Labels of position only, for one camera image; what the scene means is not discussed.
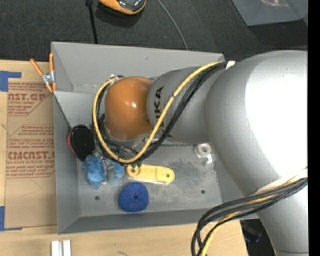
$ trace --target blue crumpled object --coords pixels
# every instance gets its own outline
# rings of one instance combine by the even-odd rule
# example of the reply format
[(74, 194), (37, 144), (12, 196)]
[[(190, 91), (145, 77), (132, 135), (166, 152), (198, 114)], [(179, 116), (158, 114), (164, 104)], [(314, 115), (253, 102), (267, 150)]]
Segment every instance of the blue crumpled object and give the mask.
[(84, 159), (82, 170), (86, 173), (91, 186), (96, 190), (100, 188), (101, 183), (107, 181), (103, 161), (91, 154)]
[(120, 163), (114, 161), (111, 163), (114, 165), (114, 176), (118, 179), (122, 178), (125, 174), (125, 168)]

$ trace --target hole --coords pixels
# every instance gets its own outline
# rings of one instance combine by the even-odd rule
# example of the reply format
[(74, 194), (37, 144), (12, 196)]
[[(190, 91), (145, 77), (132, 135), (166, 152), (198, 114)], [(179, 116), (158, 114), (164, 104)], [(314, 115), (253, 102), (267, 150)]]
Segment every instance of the hole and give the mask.
[(202, 146), (201, 147), (202, 152), (207, 153), (208, 152), (208, 148), (206, 146)]

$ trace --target orange handle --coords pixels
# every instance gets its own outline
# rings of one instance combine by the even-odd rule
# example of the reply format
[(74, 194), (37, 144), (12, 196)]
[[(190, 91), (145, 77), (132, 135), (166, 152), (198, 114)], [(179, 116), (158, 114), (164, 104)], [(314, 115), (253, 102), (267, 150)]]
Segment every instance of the orange handle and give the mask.
[(49, 54), (49, 65), (50, 65), (50, 71), (54, 71), (55, 70), (54, 54), (52, 52)]
[(33, 65), (35, 71), (39, 74), (39, 76), (42, 76), (44, 73), (41, 71), (40, 67), (36, 63), (36, 61), (32, 58), (30, 59), (31, 64)]

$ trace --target wire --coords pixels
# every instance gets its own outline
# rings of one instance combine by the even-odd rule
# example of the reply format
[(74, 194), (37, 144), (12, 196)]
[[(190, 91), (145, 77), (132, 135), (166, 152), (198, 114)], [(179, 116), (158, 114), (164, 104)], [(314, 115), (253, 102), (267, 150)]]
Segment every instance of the wire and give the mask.
[(196, 231), (193, 234), (192, 240), (191, 240), (191, 251), (192, 251), (192, 255), (196, 255), (196, 250), (195, 250), (195, 243), (196, 243), (196, 239), (198, 241), (199, 246), (201, 246), (202, 241), (201, 241), (201, 237), (200, 237), (200, 231), (209, 223), (224, 217), (226, 215), (229, 215), (233, 212), (238, 212), (238, 211), (245, 211), (248, 209), (251, 209), (253, 206), (259, 206), (261, 203), (259, 202), (255, 202), (255, 203), (251, 203), (248, 204), (248, 202), (253, 202), (254, 200), (257, 200), (259, 198), (267, 198), (270, 197), (272, 195), (276, 195), (276, 194), (281, 194), (281, 193), (285, 193), (286, 191), (288, 191), (288, 189), (294, 188), (296, 186), (295, 183), (293, 184), (288, 184), (287, 186), (284, 187), (277, 187), (276, 189), (273, 189), (271, 191), (266, 191), (263, 192), (261, 194), (254, 194), (251, 196), (247, 196), (241, 199), (237, 199), (234, 201), (230, 201), (230, 202), (226, 202), (223, 203), (221, 205), (218, 205), (210, 210), (208, 210), (202, 217), (201, 219), (198, 221), (197, 227), (196, 227)]
[[(207, 211), (202, 218), (199, 220), (196, 232), (193, 234), (192, 241), (191, 241), (191, 252), (193, 256), (204, 256), (206, 255), (206, 252), (208, 250), (209, 244), (211, 240), (213, 239), (214, 234), (218, 231), (219, 227), (228, 221), (235, 220), (253, 213), (256, 213), (258, 211), (262, 211), (263, 209), (277, 203), (278, 201), (287, 198), (298, 191), (302, 190), (306, 185), (308, 184), (308, 178), (301, 178), (301, 179), (292, 179), (281, 186), (279, 186), (276, 189), (261, 193), (261, 194), (254, 194), (252, 196), (248, 196), (242, 199), (238, 199), (235, 201), (227, 202), (222, 205), (219, 205), (217, 207), (214, 207), (213, 209)], [(225, 209), (227, 207), (230, 207), (232, 205), (238, 205), (240, 203), (245, 202), (245, 204), (234, 207), (228, 210), (224, 210), (220, 213), (217, 213), (211, 217), (207, 217), (211, 215), (214, 212), (217, 212), (221, 209)], [(247, 211), (245, 213), (239, 214), (239, 212), (252, 209), (251, 211)], [(211, 231), (206, 235), (205, 239), (203, 242), (201, 241), (200, 238), (200, 230), (203, 229), (208, 223), (220, 218), (222, 215), (226, 214), (216, 225)], [(195, 242), (196, 238), (198, 239), (199, 243), (199, 251), (196, 254), (195, 252)]]
[(308, 184), (308, 178), (303, 178), (301, 180), (302, 180), (302, 183), (300, 185), (289, 189), (286, 193), (284, 193), (283, 195), (275, 198), (273, 201), (271, 201), (271, 202), (269, 202), (269, 203), (267, 203), (265, 205), (262, 205), (262, 206), (260, 206), (260, 207), (258, 207), (256, 209), (253, 209), (253, 210), (248, 211), (248, 212), (243, 213), (243, 214), (238, 214), (237, 215), (238, 212), (235, 212), (235, 213), (230, 214), (229, 216), (226, 216), (226, 217), (222, 218), (216, 224), (216, 226), (213, 227), (210, 230), (210, 232), (206, 235), (206, 238), (203, 241), (203, 247), (200, 248), (197, 256), (198, 255), (200, 255), (200, 256), (205, 256), (206, 255), (207, 250), (208, 250), (209, 245), (210, 245), (210, 242), (213, 239), (213, 236), (215, 235), (215, 233), (217, 232), (218, 228), (221, 227), (222, 224), (224, 224), (226, 222), (229, 222), (229, 221), (232, 221), (232, 220), (235, 220), (235, 219), (238, 219), (238, 218), (241, 218), (241, 217), (244, 217), (244, 216), (247, 216), (247, 215), (250, 215), (250, 214), (254, 214), (254, 213), (260, 212), (260, 211), (262, 211), (262, 210), (274, 205), (275, 203), (279, 202), (280, 200), (292, 196), (293, 194), (295, 194), (295, 193), (299, 192), (300, 190), (302, 190)]
[(213, 63), (209, 63), (207, 65), (204, 65), (200, 68), (198, 68), (196, 71), (194, 71), (193, 73), (191, 73), (179, 86), (178, 88), (174, 91), (174, 93), (172, 94), (172, 96), (170, 97), (170, 99), (168, 100), (168, 102), (166, 103), (165, 107), (162, 110), (162, 113), (157, 121), (157, 123), (155, 124), (148, 140), (146, 141), (146, 143), (144, 144), (144, 146), (142, 147), (142, 149), (138, 152), (138, 154), (136, 154), (134, 157), (130, 158), (130, 159), (124, 159), (119, 157), (118, 155), (114, 154), (112, 152), (112, 150), (110, 150), (110, 148), (107, 146), (107, 144), (105, 143), (105, 141), (103, 140), (100, 130), (99, 130), (99, 126), (98, 126), (98, 121), (97, 121), (97, 103), (98, 103), (98, 99), (99, 96), (102, 92), (104, 92), (104, 90), (113, 82), (115, 82), (118, 78), (112, 78), (109, 79), (108, 81), (106, 81), (97, 91), (94, 101), (93, 101), (93, 108), (92, 108), (92, 121), (93, 121), (93, 126), (96, 132), (96, 135), (98, 137), (99, 142), (101, 143), (101, 146), (104, 148), (104, 150), (108, 153), (108, 155), (110, 157), (112, 157), (113, 159), (115, 159), (116, 161), (123, 163), (123, 164), (130, 164), (133, 163), (135, 161), (137, 161), (147, 150), (147, 148), (149, 147), (149, 145), (152, 142), (152, 139), (155, 137), (158, 129), (160, 128), (160, 125), (163, 121), (163, 119), (165, 118), (165, 115), (168, 112), (169, 107), (171, 106), (172, 102), (174, 101), (174, 99), (176, 98), (176, 96), (181, 92), (181, 90), (195, 77), (197, 76), (199, 73), (201, 73), (202, 71), (215, 66), (217, 64), (220, 64), (220, 61), (217, 62), (213, 62)]
[(192, 96), (196, 93), (196, 91), (199, 89), (199, 87), (205, 82), (205, 80), (210, 77), (213, 73), (220, 70), (221, 68), (225, 67), (226, 64), (224, 62), (221, 62), (217, 65), (214, 65), (205, 71), (202, 72), (200, 76), (196, 78), (196, 80), (191, 84), (191, 86), (187, 89), (185, 94), (183, 95), (178, 107), (176, 108), (174, 114), (172, 115), (171, 120), (166, 125), (165, 130), (161, 134), (160, 138), (153, 142), (150, 147), (146, 150), (146, 152), (139, 158), (139, 161), (143, 161), (144, 159), (148, 158), (151, 154), (153, 154), (165, 141), (165, 139), (168, 137), (169, 133), (173, 129), (174, 125), (178, 121), (178, 118), (182, 114), (183, 110), (187, 106), (188, 102), (192, 98)]
[(92, 28), (92, 33), (93, 33), (93, 40), (94, 40), (94, 43), (97, 45), (98, 44), (97, 30), (96, 30), (94, 12), (92, 10), (93, 0), (85, 0), (84, 3), (85, 3), (85, 6), (88, 7), (88, 10), (89, 10), (91, 28)]
[(187, 47), (187, 43), (185, 41), (185, 38), (184, 36), (182, 35), (177, 23), (175, 22), (174, 18), (170, 15), (170, 13), (168, 12), (168, 10), (166, 9), (166, 7), (163, 5), (163, 3), (160, 1), (160, 0), (157, 0), (158, 3), (161, 5), (161, 7), (163, 8), (163, 10), (165, 11), (165, 13), (168, 15), (168, 17), (170, 18), (170, 20), (172, 21), (172, 23), (174, 24), (176, 30), (178, 31), (179, 35), (180, 35), (180, 38), (183, 42), (183, 45), (184, 45), (184, 48), (188, 51), (188, 47)]

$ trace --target blue tape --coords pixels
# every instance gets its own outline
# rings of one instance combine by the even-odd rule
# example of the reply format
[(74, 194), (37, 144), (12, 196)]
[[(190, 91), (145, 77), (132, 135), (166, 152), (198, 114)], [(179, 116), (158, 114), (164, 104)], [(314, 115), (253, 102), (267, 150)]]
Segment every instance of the blue tape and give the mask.
[(21, 78), (21, 72), (0, 71), (0, 92), (8, 91), (9, 78)]
[(5, 228), (5, 207), (0, 206), (0, 232), (9, 230), (21, 230), (21, 228)]

